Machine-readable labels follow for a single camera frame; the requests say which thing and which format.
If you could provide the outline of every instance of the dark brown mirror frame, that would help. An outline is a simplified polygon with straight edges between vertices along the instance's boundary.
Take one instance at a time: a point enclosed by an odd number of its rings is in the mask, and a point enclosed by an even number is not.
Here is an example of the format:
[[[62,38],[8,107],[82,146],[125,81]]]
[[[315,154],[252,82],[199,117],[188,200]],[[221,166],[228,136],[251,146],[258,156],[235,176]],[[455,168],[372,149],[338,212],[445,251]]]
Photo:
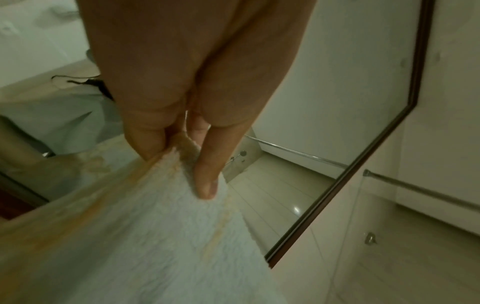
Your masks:
[[[415,49],[413,53],[413,65],[408,89],[407,106],[388,124],[374,141],[356,158],[355,161],[340,175],[335,183],[319,197],[315,203],[295,222],[287,233],[275,244],[265,255],[270,268],[282,258],[290,249],[301,234],[310,226],[320,212],[330,203],[335,195],[342,189],[352,176],[361,168],[366,160],[382,144],[382,142],[397,128],[397,126],[408,116],[417,105],[422,73],[427,55],[427,47],[432,27],[432,20],[435,8],[435,0],[422,0],[418,27],[416,32]]]

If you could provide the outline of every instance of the chrome towel rail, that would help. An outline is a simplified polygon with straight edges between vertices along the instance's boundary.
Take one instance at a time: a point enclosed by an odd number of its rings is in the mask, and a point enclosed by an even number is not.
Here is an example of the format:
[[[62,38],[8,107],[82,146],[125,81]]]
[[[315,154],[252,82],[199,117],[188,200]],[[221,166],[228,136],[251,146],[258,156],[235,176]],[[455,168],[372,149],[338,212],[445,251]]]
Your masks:
[[[403,181],[400,181],[400,180],[397,180],[397,179],[394,179],[394,178],[391,178],[391,177],[386,177],[386,176],[381,175],[381,174],[376,174],[376,173],[371,172],[370,170],[365,170],[363,172],[363,176],[372,177],[374,179],[381,180],[385,183],[388,183],[388,184],[391,184],[391,185],[394,185],[394,186],[399,186],[399,187],[414,191],[416,193],[424,194],[424,195],[427,195],[427,196],[430,196],[430,197],[433,197],[433,198],[451,203],[455,206],[468,208],[472,211],[480,212],[480,206],[476,205],[474,203],[471,203],[471,202],[468,202],[466,200],[462,200],[462,199],[459,199],[459,198],[456,198],[456,197],[453,197],[453,196],[450,196],[450,195],[447,195],[447,194],[444,194],[444,193],[436,192],[436,191],[433,191],[433,190],[430,190],[430,189],[426,189],[426,188],[419,187],[419,186],[416,186],[416,185],[413,185],[413,184],[409,184],[409,183],[406,183],[406,182],[403,182]]]
[[[306,158],[310,158],[310,159],[313,159],[313,160],[316,160],[316,161],[319,161],[319,162],[322,162],[322,163],[325,163],[325,164],[329,164],[329,165],[332,165],[332,166],[335,166],[335,167],[338,167],[338,168],[341,168],[341,169],[347,169],[348,168],[348,165],[345,165],[345,164],[342,164],[342,163],[339,163],[339,162],[336,162],[336,161],[333,161],[333,160],[329,160],[329,159],[326,159],[326,158],[306,154],[306,153],[295,151],[295,150],[292,150],[292,149],[289,149],[289,148],[284,148],[284,147],[281,147],[279,145],[272,144],[272,143],[269,143],[265,140],[261,140],[261,139],[258,139],[258,138],[252,137],[252,136],[248,136],[248,135],[244,135],[244,136],[247,137],[248,139],[255,140],[255,141],[257,141],[259,143],[262,143],[262,144],[265,144],[267,146],[271,146],[271,147],[274,147],[274,148],[277,148],[277,149],[280,149],[280,150],[291,152],[293,154],[300,155],[300,156],[303,156],[303,157],[306,157]]]

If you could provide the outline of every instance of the fluffy fabric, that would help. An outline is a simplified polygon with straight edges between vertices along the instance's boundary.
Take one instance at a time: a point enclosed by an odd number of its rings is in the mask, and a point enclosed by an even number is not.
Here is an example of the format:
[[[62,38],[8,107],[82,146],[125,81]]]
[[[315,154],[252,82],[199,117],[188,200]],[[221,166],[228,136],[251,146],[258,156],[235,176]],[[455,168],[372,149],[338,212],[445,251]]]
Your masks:
[[[170,149],[0,224],[0,302],[285,303],[220,178],[199,200],[197,147]]]

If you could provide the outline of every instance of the hand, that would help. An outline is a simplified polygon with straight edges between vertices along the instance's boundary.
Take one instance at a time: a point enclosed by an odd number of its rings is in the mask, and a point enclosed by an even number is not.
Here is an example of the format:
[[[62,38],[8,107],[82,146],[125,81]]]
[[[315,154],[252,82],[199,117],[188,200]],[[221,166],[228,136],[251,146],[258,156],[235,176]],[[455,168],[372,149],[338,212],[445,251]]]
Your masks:
[[[315,0],[78,0],[125,137],[144,159],[186,117],[200,198],[295,58]]]

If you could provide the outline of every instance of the fingernail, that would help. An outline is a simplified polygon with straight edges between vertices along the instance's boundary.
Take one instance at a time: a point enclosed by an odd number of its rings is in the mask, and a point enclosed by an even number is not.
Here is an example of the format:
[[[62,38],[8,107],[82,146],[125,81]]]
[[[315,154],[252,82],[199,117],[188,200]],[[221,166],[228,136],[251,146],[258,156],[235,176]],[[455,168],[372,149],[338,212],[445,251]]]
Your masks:
[[[210,195],[208,196],[208,199],[212,199],[215,197],[217,194],[217,190],[219,189],[219,180],[216,179],[210,184]]]

